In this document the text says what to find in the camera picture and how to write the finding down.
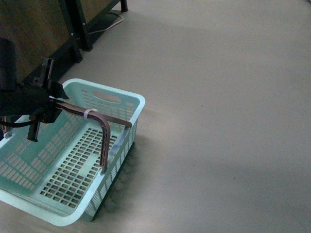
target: wooden cabinet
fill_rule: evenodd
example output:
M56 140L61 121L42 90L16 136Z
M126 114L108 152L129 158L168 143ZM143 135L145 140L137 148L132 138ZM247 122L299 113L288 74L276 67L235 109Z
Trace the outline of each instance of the wooden cabinet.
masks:
M40 66L42 57L57 59L70 50L76 62L82 59L66 16L70 20L63 0L0 1L0 37L16 45L18 82Z
M89 29L98 22L99 16L108 13L117 3L121 3L121 11L126 12L126 0L66 0L74 31L79 35L81 48L92 50Z

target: basket grid bottom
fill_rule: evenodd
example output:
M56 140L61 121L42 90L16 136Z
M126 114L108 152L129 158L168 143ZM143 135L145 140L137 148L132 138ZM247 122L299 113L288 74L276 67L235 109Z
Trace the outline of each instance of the basket grid bottom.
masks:
M84 130L82 137L70 153L63 157L60 166L51 171L39 190L39 196L50 199L52 205L60 203L65 208L76 209L101 170L99 164L103 133L90 127ZM111 132L109 149L117 137Z

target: zip tie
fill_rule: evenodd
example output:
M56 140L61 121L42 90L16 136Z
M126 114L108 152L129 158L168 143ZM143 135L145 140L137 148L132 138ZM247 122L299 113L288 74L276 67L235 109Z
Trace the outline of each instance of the zip tie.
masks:
M91 111L94 111L94 112L98 112L98 110L97 109L95 109L95 108L93 108L93 109L86 109L86 111L84 112L84 114L83 114L83 118L85 119L85 120L87 120L87 116L88 116L88 114L89 114L89 112L91 112Z

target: black metal frame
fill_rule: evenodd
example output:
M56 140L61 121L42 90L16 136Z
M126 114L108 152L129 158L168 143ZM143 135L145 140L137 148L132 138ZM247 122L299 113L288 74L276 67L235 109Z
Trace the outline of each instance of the black metal frame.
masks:
M80 0L65 0L65 2L73 29L79 35L81 49L83 51L91 51L93 49L88 33L90 28L99 21L101 15L108 13L119 2L121 2L121 11L128 11L127 0L112 0L97 16L95 16L89 23L86 23Z

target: cable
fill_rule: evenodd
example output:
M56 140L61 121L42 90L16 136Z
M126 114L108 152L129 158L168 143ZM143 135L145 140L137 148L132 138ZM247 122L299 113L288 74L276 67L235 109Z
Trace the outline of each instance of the cable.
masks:
M5 122L5 121L0 121L0 125L10 127L10 128L21 128L21 127L25 127L28 125L32 125L38 121L40 121L40 119L35 119L35 120L31 120L31 121L27 121L27 122L21 122L21 123L9 123L9 122Z
M113 13L113 12L109 12L108 14L110 15L115 15L115 16L118 16L121 18L121 20L119 20L118 22L115 22L114 24L110 25L108 28L106 29L103 29L103 30L98 30L98 31L94 31L94 32L90 32L89 35L91 34L94 34L94 33L101 33L101 32L104 32L104 31L107 31L109 30L110 28L113 28L114 26L118 25L119 23L122 23L124 21L124 18L116 13Z

